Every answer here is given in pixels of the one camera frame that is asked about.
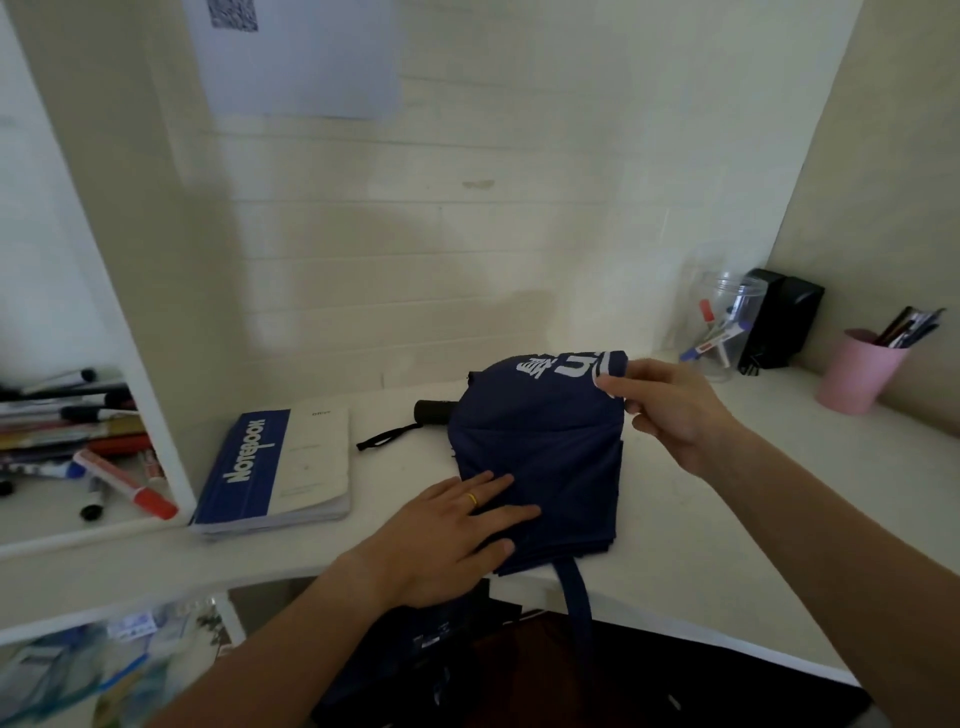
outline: pink cup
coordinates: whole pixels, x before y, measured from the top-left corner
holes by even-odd
[[[817,401],[845,415],[862,415],[890,381],[909,349],[887,349],[870,342],[876,334],[848,328],[817,390]]]

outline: pen holder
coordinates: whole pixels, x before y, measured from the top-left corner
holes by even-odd
[[[710,381],[730,379],[766,293],[767,282],[753,276],[704,273],[685,313],[680,360]]]
[[[817,401],[845,415],[865,414],[897,371],[909,349],[887,349],[871,342],[876,334],[848,328],[817,390]]]

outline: hand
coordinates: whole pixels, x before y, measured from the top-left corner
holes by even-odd
[[[723,456],[726,435],[742,426],[687,364],[636,359],[626,377],[600,376],[597,386],[624,398],[624,408],[636,415],[634,429],[656,437],[681,468],[704,479]]]
[[[494,533],[540,515],[537,505],[505,505],[471,515],[514,482],[487,471],[470,480],[452,477],[431,485],[400,508],[369,539],[348,551],[333,568],[363,574],[378,610],[405,604],[426,607],[466,594],[514,552],[500,539],[476,548]]]

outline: blue notebook cover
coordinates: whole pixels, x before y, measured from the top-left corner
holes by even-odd
[[[191,524],[267,515],[289,421],[289,409],[240,416],[220,447]]]

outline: qr code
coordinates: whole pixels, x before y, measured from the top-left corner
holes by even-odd
[[[210,22],[214,28],[256,33],[256,10],[253,0],[206,0]]]

